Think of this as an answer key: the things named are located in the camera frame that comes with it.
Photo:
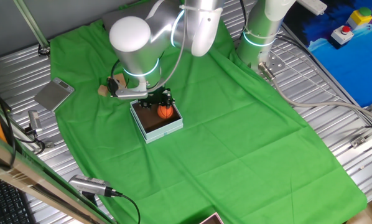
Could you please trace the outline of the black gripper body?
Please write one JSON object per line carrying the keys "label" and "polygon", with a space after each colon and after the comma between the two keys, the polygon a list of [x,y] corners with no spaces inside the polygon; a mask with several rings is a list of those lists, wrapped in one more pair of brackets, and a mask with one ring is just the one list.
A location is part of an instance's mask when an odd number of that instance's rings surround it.
{"label": "black gripper body", "polygon": [[149,93],[146,99],[149,100],[153,105],[158,104],[164,106],[164,91],[166,89],[170,88],[159,88],[158,90]]}

